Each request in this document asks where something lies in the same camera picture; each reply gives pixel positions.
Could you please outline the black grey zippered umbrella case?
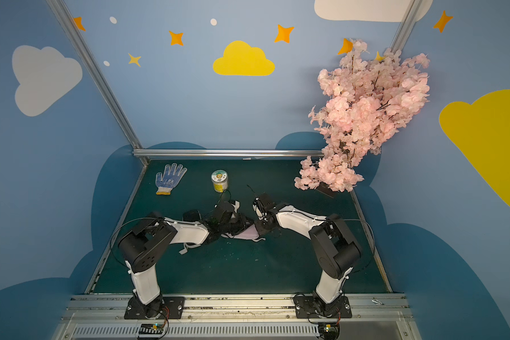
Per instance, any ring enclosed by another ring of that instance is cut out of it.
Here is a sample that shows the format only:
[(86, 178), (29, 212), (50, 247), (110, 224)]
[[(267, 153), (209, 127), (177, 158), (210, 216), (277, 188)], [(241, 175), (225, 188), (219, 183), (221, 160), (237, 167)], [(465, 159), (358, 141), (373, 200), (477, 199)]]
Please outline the black grey zippered umbrella case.
[(183, 249), (179, 251), (180, 255), (185, 255), (189, 249), (197, 248), (205, 242), (208, 236), (207, 227), (201, 222), (201, 214), (198, 210), (191, 210), (183, 214), (184, 225), (181, 228), (181, 243)]

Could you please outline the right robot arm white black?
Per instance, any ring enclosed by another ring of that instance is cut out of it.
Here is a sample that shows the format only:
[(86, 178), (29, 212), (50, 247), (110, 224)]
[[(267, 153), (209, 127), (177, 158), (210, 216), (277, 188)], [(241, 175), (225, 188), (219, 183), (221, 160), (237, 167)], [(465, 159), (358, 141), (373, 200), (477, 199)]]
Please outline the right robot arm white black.
[(264, 208), (260, 203), (254, 203), (253, 209), (259, 218), (256, 226), (261, 232), (282, 228), (310, 240), (322, 268), (315, 297), (323, 305), (334, 303), (342, 293), (345, 280), (363, 255), (362, 246), (347, 224), (337, 215), (313, 215), (291, 205)]

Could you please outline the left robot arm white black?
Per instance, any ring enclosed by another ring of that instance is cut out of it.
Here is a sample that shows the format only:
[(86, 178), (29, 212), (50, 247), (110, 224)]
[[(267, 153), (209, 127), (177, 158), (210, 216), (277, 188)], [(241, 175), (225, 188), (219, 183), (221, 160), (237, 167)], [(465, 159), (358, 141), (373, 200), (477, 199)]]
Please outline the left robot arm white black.
[(144, 307), (161, 298), (155, 266), (169, 245), (183, 244), (190, 248), (209, 244), (221, 236), (248, 240), (259, 237), (254, 221), (242, 214), (234, 214), (224, 221), (215, 218), (180, 221), (154, 211), (136, 219), (136, 223), (120, 239), (118, 248), (132, 279), (134, 296)]

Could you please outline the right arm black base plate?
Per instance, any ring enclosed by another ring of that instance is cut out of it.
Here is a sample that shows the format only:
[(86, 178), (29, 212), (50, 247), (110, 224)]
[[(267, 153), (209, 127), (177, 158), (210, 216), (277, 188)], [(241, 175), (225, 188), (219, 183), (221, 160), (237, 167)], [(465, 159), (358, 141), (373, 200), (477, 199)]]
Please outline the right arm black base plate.
[(339, 296), (334, 302), (325, 303), (318, 296), (296, 294), (293, 296), (293, 304), (298, 319), (352, 318), (351, 306), (346, 296)]

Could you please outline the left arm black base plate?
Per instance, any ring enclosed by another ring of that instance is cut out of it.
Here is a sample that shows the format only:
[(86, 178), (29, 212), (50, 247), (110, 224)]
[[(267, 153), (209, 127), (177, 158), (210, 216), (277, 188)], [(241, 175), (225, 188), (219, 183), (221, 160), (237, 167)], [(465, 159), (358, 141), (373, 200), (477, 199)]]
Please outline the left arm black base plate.
[(183, 314), (185, 297), (160, 296), (144, 305), (133, 296), (124, 314), (125, 320), (179, 320)]

